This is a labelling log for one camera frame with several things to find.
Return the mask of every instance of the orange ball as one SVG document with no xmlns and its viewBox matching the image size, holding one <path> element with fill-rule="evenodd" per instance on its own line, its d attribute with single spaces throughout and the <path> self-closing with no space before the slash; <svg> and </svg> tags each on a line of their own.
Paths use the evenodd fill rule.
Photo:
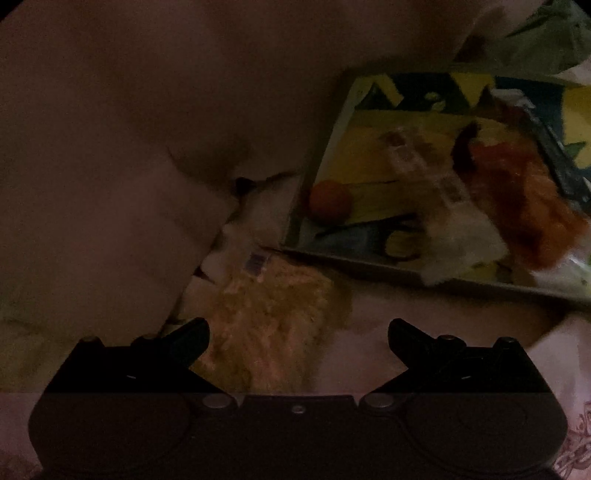
<svg viewBox="0 0 591 480">
<path fill-rule="evenodd" d="M 353 195 L 347 185 L 323 180 L 312 187 L 308 207 L 312 220 L 322 225 L 340 225 L 351 215 Z"/>
</svg>

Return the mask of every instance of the screw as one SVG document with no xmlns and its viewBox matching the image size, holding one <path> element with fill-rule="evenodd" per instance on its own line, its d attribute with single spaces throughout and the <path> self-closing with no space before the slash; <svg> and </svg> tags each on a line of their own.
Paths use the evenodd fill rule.
<svg viewBox="0 0 591 480">
<path fill-rule="evenodd" d="M 291 408 L 291 412 L 295 413 L 296 415 L 302 415 L 303 413 L 306 412 L 306 407 L 303 405 L 294 405 Z"/>
<path fill-rule="evenodd" d="M 388 408 L 394 405 L 392 395 L 387 393 L 370 393 L 363 400 L 368 406 L 376 409 Z"/>
<path fill-rule="evenodd" d="M 225 393 L 212 393 L 203 397 L 203 405 L 212 410 L 221 410 L 232 405 L 232 397 Z"/>
</svg>

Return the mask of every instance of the yellow triangle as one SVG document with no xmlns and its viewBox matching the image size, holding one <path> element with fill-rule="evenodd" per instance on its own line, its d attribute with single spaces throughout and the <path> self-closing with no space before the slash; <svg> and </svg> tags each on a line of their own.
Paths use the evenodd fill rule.
<svg viewBox="0 0 591 480">
<path fill-rule="evenodd" d="M 451 73 L 453 80 L 468 100 L 470 106 L 476 106 L 480 99 L 480 94 L 485 86 L 495 87 L 495 79 L 487 73 Z"/>
<path fill-rule="evenodd" d="M 398 106 L 398 104 L 402 102 L 402 99 L 404 99 L 388 75 L 373 75 L 368 77 L 368 79 L 371 79 L 373 83 L 378 85 L 379 89 L 382 90 L 392 106 Z"/>
<path fill-rule="evenodd" d="M 579 168 L 591 166 L 591 87 L 565 89 L 562 99 L 564 144 L 587 142 L 574 159 Z"/>
</svg>

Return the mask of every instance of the fluffy tan fur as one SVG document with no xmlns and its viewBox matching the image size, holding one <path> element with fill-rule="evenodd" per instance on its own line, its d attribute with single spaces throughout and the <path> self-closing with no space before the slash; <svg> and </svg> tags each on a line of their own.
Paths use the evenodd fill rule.
<svg viewBox="0 0 591 480">
<path fill-rule="evenodd" d="M 322 346 L 349 316 L 349 296 L 312 267 L 278 255 L 237 272 L 208 318 L 210 346 L 192 370 L 232 393 L 309 391 Z"/>
</svg>

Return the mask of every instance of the black device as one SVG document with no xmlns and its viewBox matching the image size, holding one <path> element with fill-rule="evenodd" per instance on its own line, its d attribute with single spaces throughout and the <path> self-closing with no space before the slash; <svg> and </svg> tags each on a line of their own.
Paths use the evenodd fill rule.
<svg viewBox="0 0 591 480">
<path fill-rule="evenodd" d="M 129 347 L 86 339 L 29 423 L 40 479 L 557 479 L 560 405 L 521 345 L 430 337 L 393 320 L 408 370 L 364 396 L 241 402 L 192 373 L 196 319 Z"/>
</svg>

